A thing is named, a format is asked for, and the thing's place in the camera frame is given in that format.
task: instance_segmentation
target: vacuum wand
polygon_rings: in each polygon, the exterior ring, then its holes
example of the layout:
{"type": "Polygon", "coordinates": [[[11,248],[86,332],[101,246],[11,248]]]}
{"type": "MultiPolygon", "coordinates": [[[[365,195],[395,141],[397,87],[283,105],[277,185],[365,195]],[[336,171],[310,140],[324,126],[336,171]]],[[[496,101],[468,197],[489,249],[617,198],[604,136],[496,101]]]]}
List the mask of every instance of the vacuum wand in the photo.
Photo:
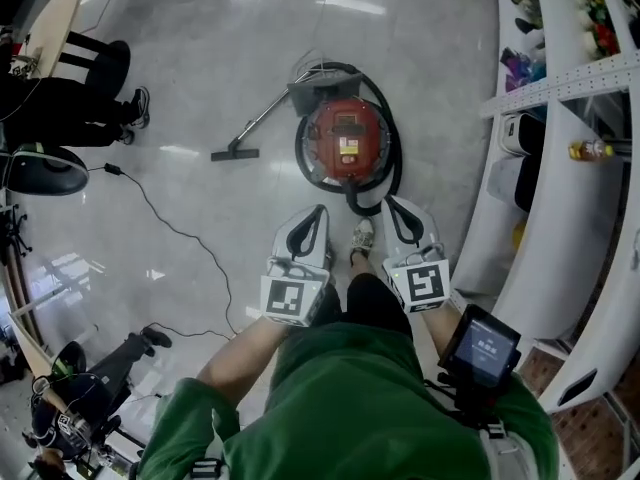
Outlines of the vacuum wand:
{"type": "MultiPolygon", "coordinates": [[[[312,71],[306,71],[294,83],[297,84],[298,82],[303,82],[312,74],[314,74],[312,71]]],[[[259,149],[238,149],[238,147],[245,139],[245,137],[249,135],[251,130],[253,130],[258,124],[260,124],[274,108],[276,108],[283,100],[286,99],[287,96],[289,96],[289,89],[285,89],[284,91],[282,91],[282,93],[280,93],[280,95],[275,100],[273,100],[273,102],[271,102],[271,104],[265,110],[263,110],[258,117],[249,121],[242,133],[229,143],[226,151],[211,153],[211,161],[221,162],[223,160],[258,158],[260,156],[259,149]]]]}

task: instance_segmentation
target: sneaker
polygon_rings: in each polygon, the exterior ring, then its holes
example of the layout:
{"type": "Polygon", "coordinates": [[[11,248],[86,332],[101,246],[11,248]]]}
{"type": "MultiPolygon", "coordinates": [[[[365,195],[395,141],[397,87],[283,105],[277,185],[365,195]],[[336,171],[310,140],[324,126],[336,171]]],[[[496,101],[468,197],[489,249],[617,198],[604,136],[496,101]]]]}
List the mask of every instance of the sneaker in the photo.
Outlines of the sneaker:
{"type": "Polygon", "coordinates": [[[149,95],[149,90],[146,87],[140,87],[136,89],[136,92],[131,100],[131,104],[138,111],[138,117],[130,123],[131,126],[135,128],[146,128],[149,126],[149,102],[151,101],[151,96],[149,95]]]}
{"type": "Polygon", "coordinates": [[[375,236],[376,232],[373,228],[373,221],[370,218],[365,217],[358,223],[356,229],[353,230],[351,253],[349,254],[349,257],[351,257],[354,252],[359,252],[365,258],[368,258],[371,248],[373,247],[373,239],[375,236]]]}
{"type": "Polygon", "coordinates": [[[129,130],[128,128],[122,127],[122,134],[119,139],[116,139],[118,142],[122,142],[125,146],[130,146],[133,144],[133,141],[136,140],[136,134],[133,133],[133,130],[129,130]]]}
{"type": "Polygon", "coordinates": [[[157,347],[171,348],[171,345],[173,344],[171,338],[169,338],[165,333],[156,331],[150,327],[142,329],[140,334],[147,338],[152,345],[157,347]]]}

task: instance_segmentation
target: label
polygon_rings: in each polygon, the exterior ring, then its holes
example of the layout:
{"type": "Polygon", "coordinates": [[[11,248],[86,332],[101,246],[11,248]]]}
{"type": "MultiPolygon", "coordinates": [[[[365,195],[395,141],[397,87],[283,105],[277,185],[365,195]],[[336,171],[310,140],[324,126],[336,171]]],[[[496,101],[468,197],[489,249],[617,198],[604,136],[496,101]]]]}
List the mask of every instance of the label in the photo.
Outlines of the label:
{"type": "Polygon", "coordinates": [[[340,137],[340,154],[357,155],[358,139],[347,139],[346,137],[340,137]]]}

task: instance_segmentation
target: power cord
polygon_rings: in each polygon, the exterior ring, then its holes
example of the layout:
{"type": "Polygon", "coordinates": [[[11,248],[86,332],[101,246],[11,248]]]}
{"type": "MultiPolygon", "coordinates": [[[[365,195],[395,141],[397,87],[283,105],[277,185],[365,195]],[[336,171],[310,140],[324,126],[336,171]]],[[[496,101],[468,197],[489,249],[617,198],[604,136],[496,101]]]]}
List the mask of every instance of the power cord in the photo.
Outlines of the power cord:
{"type": "MultiPolygon", "coordinates": [[[[101,171],[104,170],[105,172],[109,173],[109,174],[113,174],[114,176],[124,176],[126,178],[129,178],[129,180],[131,180],[133,183],[135,183],[138,188],[140,189],[140,192],[142,192],[142,197],[144,197],[144,200],[147,202],[147,204],[149,205],[149,207],[151,208],[151,210],[153,211],[153,214],[156,216],[156,218],[162,222],[165,226],[167,226],[171,231],[173,231],[174,233],[178,234],[178,235],[182,235],[185,236],[187,238],[191,238],[193,240],[196,240],[198,242],[198,244],[200,244],[200,247],[202,247],[205,251],[207,251],[209,253],[209,255],[211,256],[211,258],[213,258],[213,262],[216,264],[216,267],[218,268],[218,270],[220,270],[220,272],[222,272],[222,275],[224,276],[224,281],[225,281],[225,286],[227,288],[227,294],[229,295],[229,302],[227,302],[227,307],[224,310],[224,318],[227,321],[227,325],[229,326],[229,329],[231,329],[231,332],[236,335],[238,334],[236,332],[236,330],[234,329],[233,325],[231,325],[231,321],[229,320],[229,308],[231,307],[231,302],[233,300],[233,297],[231,295],[231,287],[229,286],[229,276],[227,275],[226,271],[220,266],[220,263],[218,262],[218,258],[216,257],[216,255],[214,254],[214,252],[209,249],[200,239],[199,236],[197,235],[191,235],[189,233],[185,233],[183,231],[180,231],[176,228],[173,227],[173,225],[167,221],[166,219],[163,219],[159,214],[158,214],[158,210],[156,210],[155,206],[153,206],[153,203],[151,201],[149,201],[149,198],[147,197],[147,193],[144,190],[144,187],[140,184],[140,182],[134,178],[132,178],[131,176],[129,176],[126,172],[124,172],[122,169],[120,169],[120,167],[118,167],[117,165],[113,165],[113,164],[104,164],[104,167],[96,167],[94,169],[89,169],[89,171],[101,171]]],[[[167,329],[169,331],[175,332],[176,334],[178,334],[179,336],[183,336],[185,338],[191,338],[194,336],[203,336],[205,334],[215,334],[216,336],[220,336],[222,338],[226,338],[228,341],[231,341],[231,338],[229,338],[228,336],[222,334],[222,333],[217,333],[213,330],[206,330],[203,331],[201,333],[194,333],[194,334],[184,334],[181,332],[176,331],[175,329],[172,329],[171,327],[166,327],[158,322],[153,322],[151,324],[149,324],[147,327],[151,327],[152,325],[157,325],[159,327],[162,327],[163,329],[167,329]]]]}

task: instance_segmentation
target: screen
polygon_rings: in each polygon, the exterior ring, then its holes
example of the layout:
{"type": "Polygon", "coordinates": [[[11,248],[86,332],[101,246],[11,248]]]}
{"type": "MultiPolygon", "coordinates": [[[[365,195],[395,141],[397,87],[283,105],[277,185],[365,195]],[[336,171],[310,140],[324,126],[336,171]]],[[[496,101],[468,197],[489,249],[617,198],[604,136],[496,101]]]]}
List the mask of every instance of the screen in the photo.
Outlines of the screen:
{"type": "Polygon", "coordinates": [[[513,340],[482,322],[472,320],[454,355],[473,368],[493,377],[500,377],[509,362],[513,347],[513,340]]]}

